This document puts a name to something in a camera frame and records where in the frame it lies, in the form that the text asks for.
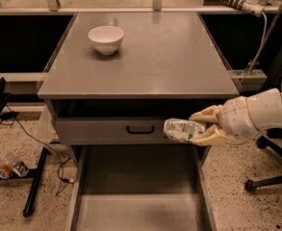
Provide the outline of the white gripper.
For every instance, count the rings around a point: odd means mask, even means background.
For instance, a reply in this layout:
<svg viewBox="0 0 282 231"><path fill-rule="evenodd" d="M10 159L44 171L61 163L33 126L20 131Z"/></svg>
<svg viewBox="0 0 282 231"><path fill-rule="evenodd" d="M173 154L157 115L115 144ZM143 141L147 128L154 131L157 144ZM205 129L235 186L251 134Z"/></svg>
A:
<svg viewBox="0 0 282 231"><path fill-rule="evenodd" d="M238 139L253 138L258 134L257 128L251 121L246 97L227 100L222 106L213 105L196 112L189 117L189 120L195 122L218 123L212 125L200 136L192 139L192 144L198 146L209 146L223 144L228 141L227 135Z"/></svg>

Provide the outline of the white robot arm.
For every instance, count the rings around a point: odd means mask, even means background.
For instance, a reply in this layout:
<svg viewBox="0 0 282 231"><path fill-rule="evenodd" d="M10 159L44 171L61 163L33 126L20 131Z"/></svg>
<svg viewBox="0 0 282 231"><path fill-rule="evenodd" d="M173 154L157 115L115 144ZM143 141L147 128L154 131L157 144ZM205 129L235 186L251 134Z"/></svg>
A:
<svg viewBox="0 0 282 231"><path fill-rule="evenodd" d="M274 88L255 95L229 99L194 113L189 120L212 123L192 143L200 146L225 143L231 139L251 139L272 128L282 129L281 90Z"/></svg>

